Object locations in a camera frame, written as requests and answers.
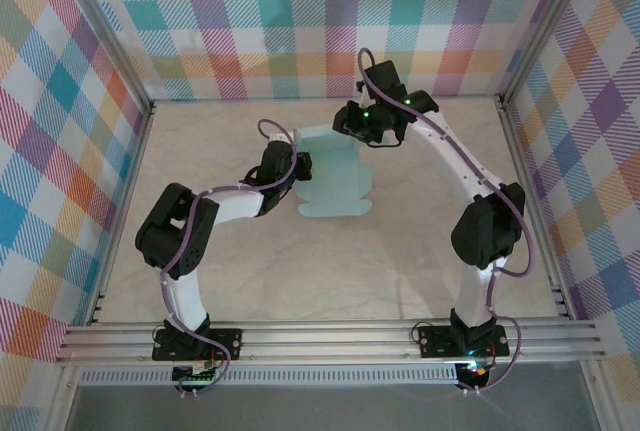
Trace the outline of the light teal cloth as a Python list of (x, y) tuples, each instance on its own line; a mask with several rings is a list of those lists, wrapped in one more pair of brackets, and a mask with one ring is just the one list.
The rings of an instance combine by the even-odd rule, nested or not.
[(312, 162), (312, 179), (294, 185), (302, 200), (298, 212), (307, 218), (368, 213), (372, 202), (366, 195), (372, 189), (372, 171), (360, 159), (361, 143), (330, 125), (299, 128), (295, 134), (297, 150), (308, 152)]

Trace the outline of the small controller circuit board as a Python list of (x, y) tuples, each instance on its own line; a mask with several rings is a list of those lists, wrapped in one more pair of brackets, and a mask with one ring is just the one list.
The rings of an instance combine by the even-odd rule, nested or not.
[(476, 382), (486, 382), (495, 363), (483, 358), (472, 358), (456, 364), (457, 378), (469, 385)]
[(172, 380), (186, 383), (210, 384), (217, 375), (218, 362), (206, 360), (196, 362), (193, 365), (174, 366), (172, 368)]

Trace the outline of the aluminium side rail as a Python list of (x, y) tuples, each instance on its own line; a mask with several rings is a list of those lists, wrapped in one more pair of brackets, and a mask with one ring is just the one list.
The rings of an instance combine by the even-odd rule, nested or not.
[(96, 275), (96, 280), (92, 289), (88, 301), (87, 312), (83, 319), (82, 324), (91, 326), (94, 323), (94, 315), (99, 310), (100, 306), (98, 302), (106, 294), (108, 282), (113, 270), (117, 251), (121, 242), (124, 226), (126, 223), (127, 215), (131, 206), (136, 182), (139, 176), (140, 168), (142, 165), (144, 153), (149, 140), (151, 128), (154, 121), (154, 116), (157, 108), (157, 102), (152, 101), (150, 107), (146, 110), (145, 117), (142, 121), (141, 135), (136, 147), (134, 157), (131, 161), (130, 169), (125, 180), (125, 187), (122, 194), (122, 202), (115, 216), (113, 231), (107, 241), (106, 254), (104, 260)]
[(543, 219), (541, 203), (533, 179), (527, 168), (524, 149), (517, 136), (515, 122), (511, 116), (510, 108), (501, 95), (494, 97), (494, 103), (515, 167), (517, 179), (526, 194), (525, 217), (530, 223), (531, 233), (534, 237), (537, 263), (541, 265), (546, 272), (547, 281), (550, 285), (551, 295), (556, 304), (558, 315), (563, 319), (573, 320), (575, 316), (571, 299), (566, 295), (565, 283), (560, 272), (557, 256)]

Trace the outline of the long aluminium base rail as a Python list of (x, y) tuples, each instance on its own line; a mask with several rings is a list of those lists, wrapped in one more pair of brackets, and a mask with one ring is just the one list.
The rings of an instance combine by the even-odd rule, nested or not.
[[(243, 331), (243, 365), (386, 365), (461, 363), (472, 358), (422, 358), (409, 320), (219, 322)], [(598, 360), (606, 355), (596, 325), (561, 318), (522, 318), (504, 326), (521, 362)], [(68, 329), (59, 366), (151, 365), (156, 323), (99, 323)], [(508, 357), (479, 357), (498, 363)]]

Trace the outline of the aluminium upright post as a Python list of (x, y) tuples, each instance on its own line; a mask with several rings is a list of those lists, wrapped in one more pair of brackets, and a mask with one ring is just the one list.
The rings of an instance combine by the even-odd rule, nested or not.
[(154, 109), (154, 101), (144, 89), (142, 80), (135, 70), (133, 62), (126, 54), (125, 48), (117, 38), (98, 0), (76, 1), (86, 15), (86, 19), (94, 30), (99, 42), (103, 45), (108, 56), (114, 63), (115, 68), (120, 72), (124, 83), (128, 86), (128, 89), (132, 92), (136, 100), (142, 105), (143, 110), (147, 114), (151, 114)]
[(546, 0), (541, 11), (535, 11), (539, 16), (531, 38), (523, 47), (519, 59), (515, 61), (513, 71), (508, 80), (497, 94), (498, 102), (506, 107), (514, 103), (517, 94), (524, 86), (535, 62), (538, 60), (547, 40), (555, 30), (571, 0)]

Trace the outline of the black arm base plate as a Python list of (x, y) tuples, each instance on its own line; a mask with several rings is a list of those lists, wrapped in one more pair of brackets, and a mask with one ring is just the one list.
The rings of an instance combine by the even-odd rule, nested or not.
[(417, 328), (422, 358), (508, 357), (510, 348), (505, 328), (496, 325), (487, 335), (466, 340), (452, 326), (421, 326)]
[[(239, 328), (209, 328), (204, 337), (224, 346), (232, 360), (238, 360), (243, 331)], [(154, 335), (153, 361), (205, 361), (221, 360), (225, 353), (218, 347), (186, 334), (176, 328), (160, 328)]]

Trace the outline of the aluminium frame leg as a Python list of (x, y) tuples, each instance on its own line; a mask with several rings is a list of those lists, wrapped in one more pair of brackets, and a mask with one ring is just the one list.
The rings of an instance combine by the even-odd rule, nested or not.
[(617, 431), (611, 400), (597, 361), (582, 361), (581, 368), (601, 431)]
[(82, 368), (78, 366), (64, 366), (60, 368), (53, 399), (41, 431), (65, 431), (79, 386), (81, 373)]

